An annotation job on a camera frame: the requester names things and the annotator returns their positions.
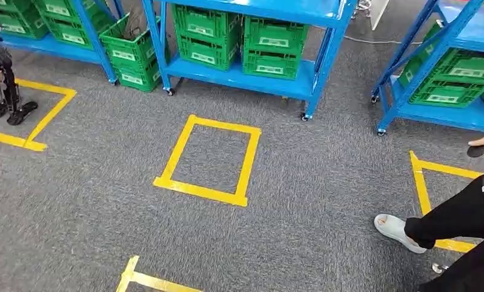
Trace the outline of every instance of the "yellow floor marking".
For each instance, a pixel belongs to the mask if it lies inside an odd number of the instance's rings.
[[[450,175],[457,175],[472,179],[475,179],[482,175],[482,173],[474,172],[472,170],[460,169],[458,167],[419,160],[413,151],[410,151],[410,161],[412,163],[412,171],[414,172],[414,180],[416,183],[416,189],[418,191],[419,205],[421,206],[421,212],[423,213],[423,215],[428,214],[428,212],[432,210],[432,206],[430,204],[430,196],[428,195],[428,190],[426,189],[426,183],[424,181],[423,169],[448,173]],[[472,243],[461,242],[451,239],[437,240],[435,246],[437,248],[443,248],[450,251],[458,252],[468,252],[475,247],[475,245]]]
[[[9,136],[3,133],[0,133],[0,142],[13,145],[16,147],[27,148],[33,151],[43,151],[46,148],[46,144],[37,143],[34,141],[29,142],[23,138]]]
[[[42,118],[41,121],[35,126],[27,139],[0,133],[1,143],[33,151],[43,151],[44,149],[46,149],[47,145],[35,142],[34,138],[36,138],[37,135],[39,135],[39,133],[48,125],[48,123],[68,104],[68,102],[70,102],[70,100],[73,99],[73,97],[77,94],[77,91],[70,88],[58,87],[50,84],[38,83],[19,78],[16,78],[16,82],[22,87],[28,87],[41,91],[48,91],[64,95],[64,97],[54,106],[54,108],[51,109],[46,114],[46,116]]]
[[[207,187],[195,186],[193,184],[186,184],[185,182],[172,180],[172,174],[174,173],[181,154],[183,154],[184,146],[186,146],[194,125],[203,125],[206,127],[219,128],[223,130],[238,131],[248,133],[250,135],[247,151],[245,152],[244,163],[242,164],[242,170],[240,171],[240,178],[238,179],[235,193],[221,192],[219,190],[209,189]],[[256,127],[203,119],[191,114],[188,117],[188,121],[184,125],[181,135],[177,139],[177,143],[175,144],[174,150],[172,151],[168,163],[163,170],[163,174],[154,179],[153,185],[169,190],[175,190],[181,193],[187,193],[189,195],[200,196],[202,198],[245,207],[247,206],[247,198],[245,197],[245,193],[247,191],[247,184],[249,183],[249,178],[251,176],[251,169],[253,167],[254,156],[256,155],[256,148],[258,147],[260,135],[261,130]]]
[[[116,287],[116,292],[125,292],[129,282],[136,282],[140,285],[165,292],[201,292],[200,290],[194,288],[189,288],[177,283],[172,283],[156,277],[135,272],[134,268],[136,268],[138,260],[138,255],[135,255],[129,259],[127,266],[125,267],[125,271],[122,273],[122,279],[118,283],[118,287]]]

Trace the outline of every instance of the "shelf caster wheel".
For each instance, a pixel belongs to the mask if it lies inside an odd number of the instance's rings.
[[[173,96],[175,94],[175,90],[173,88],[165,89],[165,91],[168,93],[168,96]]]
[[[306,122],[308,120],[310,120],[312,118],[312,116],[308,116],[306,113],[301,113],[301,120],[303,122]]]

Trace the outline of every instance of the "yellow tape square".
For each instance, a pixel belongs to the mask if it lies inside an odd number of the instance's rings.
[[[172,180],[172,174],[177,166],[177,162],[184,151],[184,146],[190,137],[194,125],[203,125],[206,127],[213,127],[223,130],[238,131],[248,133],[250,135],[249,143],[247,145],[247,152],[245,153],[244,162],[242,164],[242,170],[240,171],[240,177],[236,186],[235,193],[226,193],[219,190],[209,189],[207,187],[196,186],[193,184],[187,184],[185,182]],[[256,127],[250,127],[246,125],[239,125],[236,123],[219,122],[217,120],[203,119],[191,114],[188,117],[188,121],[184,125],[181,135],[177,139],[174,150],[170,155],[170,159],[166,164],[161,176],[154,179],[153,185],[157,187],[163,187],[169,190],[175,190],[177,192],[187,193],[189,195],[200,196],[210,200],[221,201],[238,206],[247,206],[247,198],[245,192],[247,191],[247,184],[249,183],[249,177],[251,175],[251,169],[253,167],[254,156],[256,155],[256,147],[258,146],[258,140],[261,135],[261,130]]]
[[[35,126],[30,132],[27,139],[21,137],[15,137],[8,134],[0,133],[0,142],[9,144],[16,147],[29,149],[32,151],[43,151],[47,145],[39,142],[35,142],[34,138],[48,125],[48,123],[73,99],[77,94],[77,91],[69,88],[58,87],[54,85],[38,83],[28,80],[16,78],[16,83],[23,87],[33,88],[41,91],[48,91],[57,94],[63,94],[64,97],[51,109],[46,116]]]
[[[471,179],[475,179],[480,175],[483,175],[483,173],[474,172],[472,170],[460,169],[458,167],[419,160],[413,151],[410,151],[410,161],[412,162],[412,170],[414,172],[416,189],[418,191],[419,205],[421,205],[421,212],[423,215],[428,214],[428,212],[432,210],[430,196],[428,195],[426,183],[424,181],[423,169],[433,170],[434,172],[448,173],[450,175],[457,175]],[[437,240],[435,247],[448,249],[450,251],[468,252],[474,248],[475,245],[468,242],[461,242],[459,240],[444,239]]]

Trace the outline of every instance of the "shelf frame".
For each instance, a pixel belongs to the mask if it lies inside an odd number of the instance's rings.
[[[304,116],[310,119],[315,112],[322,89],[329,77],[329,72],[342,43],[357,0],[284,0],[285,3],[280,0],[280,5],[273,5],[275,1],[277,0],[159,1],[161,4],[161,23],[163,25],[158,29],[153,9],[154,0],[142,0],[152,36],[152,43],[158,59],[158,66],[160,67],[163,89],[170,92],[172,90],[170,76],[176,76],[292,97],[308,102]],[[240,60],[235,61],[235,64],[226,72],[216,71],[182,60],[178,54],[173,57],[170,63],[167,63],[163,48],[165,48],[165,20],[168,3],[320,25],[326,27],[326,31],[316,60],[314,62],[303,60],[296,80],[244,75]],[[304,6],[305,3],[308,4],[305,7],[309,8],[300,10],[298,5]],[[278,85],[297,87],[279,88]]]
[[[379,121],[376,130],[379,135],[383,135],[389,124],[392,123],[394,118],[402,117],[405,119],[418,120],[422,122],[436,123],[439,125],[446,125],[458,128],[465,128],[470,130],[484,131],[484,119],[477,119],[478,122],[467,122],[454,118],[455,113],[462,113],[462,119],[466,118],[466,114],[476,114],[477,108],[484,109],[476,103],[482,102],[478,100],[474,103],[470,109],[451,109],[437,106],[425,106],[425,105],[412,105],[408,103],[408,99],[416,91],[423,80],[430,74],[433,67],[438,60],[452,47],[471,49],[467,44],[459,43],[458,36],[466,27],[468,22],[477,14],[483,4],[484,0],[470,0],[467,4],[462,5],[461,12],[455,16],[450,22],[446,23],[445,28],[440,30],[433,37],[426,40],[420,47],[418,47],[412,54],[406,54],[408,47],[411,45],[414,37],[419,32],[423,24],[429,19],[434,12],[443,14],[439,3],[439,0],[428,0],[422,11],[419,13],[415,22],[410,26],[407,35],[399,45],[393,58],[390,60],[386,70],[383,72],[376,85],[373,88],[371,101],[381,101],[384,115]],[[408,62],[412,56],[416,55],[421,49],[428,44],[437,40],[437,44],[434,45],[434,50],[430,57],[423,63],[416,75],[412,78],[409,85],[406,88],[396,82],[396,77],[393,76],[401,65]],[[387,96],[385,88],[391,87],[391,99]]]

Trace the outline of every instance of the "person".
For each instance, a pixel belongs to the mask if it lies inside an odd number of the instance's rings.
[[[484,137],[469,145],[484,145]],[[417,254],[432,249],[438,239],[459,236],[484,239],[484,175],[422,218],[403,221],[380,214],[374,219],[374,226],[381,234]],[[461,256],[441,276],[421,284],[418,291],[484,292],[484,241]]]

